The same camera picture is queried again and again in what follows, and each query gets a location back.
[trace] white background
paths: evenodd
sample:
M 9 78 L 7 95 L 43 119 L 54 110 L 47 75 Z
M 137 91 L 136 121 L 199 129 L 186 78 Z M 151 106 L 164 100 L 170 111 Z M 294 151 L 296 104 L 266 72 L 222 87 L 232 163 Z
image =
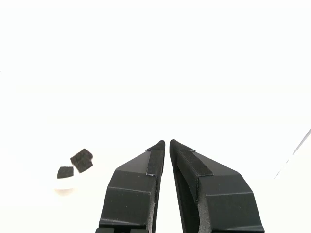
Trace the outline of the white background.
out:
M 309 6 L 0 2 L 0 232 L 94 232 L 114 169 L 173 138 L 240 172 L 277 232 L 267 193 L 311 127 Z M 55 191 L 82 148 L 94 168 Z M 157 232 L 182 232 L 168 150 Z

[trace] foam block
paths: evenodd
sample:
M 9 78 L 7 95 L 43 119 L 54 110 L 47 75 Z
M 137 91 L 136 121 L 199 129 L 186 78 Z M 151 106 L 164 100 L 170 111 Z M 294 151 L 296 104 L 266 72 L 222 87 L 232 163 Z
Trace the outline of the foam block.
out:
M 67 178 L 73 176 L 73 167 L 72 166 L 61 166 L 57 173 L 57 178 Z

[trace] black sponge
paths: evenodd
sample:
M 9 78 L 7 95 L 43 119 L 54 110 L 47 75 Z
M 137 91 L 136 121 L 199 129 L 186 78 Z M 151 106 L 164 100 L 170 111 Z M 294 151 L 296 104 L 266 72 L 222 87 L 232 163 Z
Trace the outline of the black sponge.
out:
M 75 165 L 79 173 L 81 173 L 93 166 L 91 162 L 92 158 L 93 155 L 87 149 L 83 149 L 71 158 L 71 162 Z
M 80 160 L 86 159 L 86 158 L 88 160 L 91 160 L 93 158 L 93 155 L 87 149 L 83 149 L 82 151 L 80 151 L 79 153 L 77 153 L 75 156 L 73 156 L 70 159 L 71 159 L 72 164 L 76 165 L 76 163 L 78 163 Z
M 92 161 L 90 161 L 88 158 L 82 158 L 74 165 L 76 166 L 79 173 L 82 173 L 93 166 Z
M 67 178 L 73 176 L 73 167 L 72 166 L 61 166 L 57 173 L 57 178 Z

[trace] white backdrop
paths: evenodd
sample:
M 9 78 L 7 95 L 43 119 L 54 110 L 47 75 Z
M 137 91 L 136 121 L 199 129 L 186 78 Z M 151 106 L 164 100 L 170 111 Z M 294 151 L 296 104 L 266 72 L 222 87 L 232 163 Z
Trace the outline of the white backdrop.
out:
M 0 232 L 95 231 L 114 169 L 159 140 L 256 189 L 311 128 L 308 8 L 23 4 L 0 8 Z M 56 192 L 60 161 L 82 148 L 93 171 Z M 182 232 L 168 150 L 157 219 Z

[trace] white table surface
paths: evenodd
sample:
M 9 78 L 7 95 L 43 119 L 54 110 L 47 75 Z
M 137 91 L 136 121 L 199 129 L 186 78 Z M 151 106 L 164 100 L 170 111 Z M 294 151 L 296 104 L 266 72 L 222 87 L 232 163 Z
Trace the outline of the white table surface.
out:
M 310 21 L 307 8 L 1 8 L 0 232 L 94 232 L 115 168 L 173 138 L 244 176 L 266 232 L 306 226 L 310 161 L 284 165 L 311 128 Z M 83 148 L 94 167 L 56 191 Z M 168 150 L 157 232 L 182 232 Z

